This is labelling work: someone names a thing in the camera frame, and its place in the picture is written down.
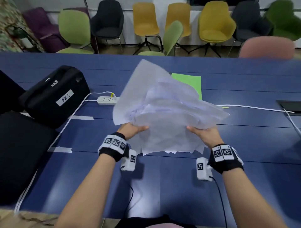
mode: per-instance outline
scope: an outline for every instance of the yellow chair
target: yellow chair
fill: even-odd
[[[177,2],[169,4],[165,22],[165,31],[172,22],[178,20],[182,23],[184,29],[182,37],[189,36],[191,34],[190,9],[191,7],[187,3]],[[180,45],[179,43],[176,44],[188,53],[188,51],[182,45]]]
[[[222,43],[229,40],[235,29],[236,23],[230,17],[228,4],[224,1],[208,2],[199,17],[200,39],[208,42],[203,45],[206,46],[205,55],[208,48],[211,48],[219,57],[221,57],[210,43]]]
[[[63,10],[58,16],[58,28],[61,36],[70,44],[80,48],[65,48],[57,53],[94,54],[84,50],[91,43],[90,19],[86,13],[78,10]]]
[[[147,40],[147,37],[157,37],[160,40],[161,48],[163,50],[161,37],[158,35],[160,30],[157,24],[155,5],[150,2],[137,2],[133,5],[134,16],[134,31],[138,36],[145,36],[145,41],[138,45],[138,50],[134,55],[144,46],[147,45],[151,51],[150,45],[157,47]]]

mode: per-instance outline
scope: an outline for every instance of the right hand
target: right hand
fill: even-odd
[[[190,132],[196,134],[200,139],[210,148],[212,149],[218,144],[224,143],[221,136],[219,135],[219,131],[217,127],[208,128],[206,130],[200,130],[198,128],[187,126],[186,127]]]

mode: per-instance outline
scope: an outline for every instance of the gray cushion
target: gray cushion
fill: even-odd
[[[252,37],[260,36],[258,33],[255,33],[247,29],[238,29],[236,30],[236,39],[241,42],[245,42],[247,39]]]
[[[120,29],[119,28],[112,28],[112,27],[107,27],[107,28],[102,28],[95,32],[95,36],[97,37],[104,37],[104,38],[118,38],[120,36]]]

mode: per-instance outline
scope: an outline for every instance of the extension cord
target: extension cord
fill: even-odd
[[[117,101],[119,100],[119,97],[99,97],[97,98],[97,103],[100,105],[115,105]]]

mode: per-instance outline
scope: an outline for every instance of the white paper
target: white paper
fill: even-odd
[[[192,153],[194,150],[203,153],[204,143],[186,126],[207,129],[229,114],[222,107],[198,98],[193,87],[142,60],[114,106],[113,121],[115,125],[131,122],[136,126],[149,126],[129,140],[137,153]]]

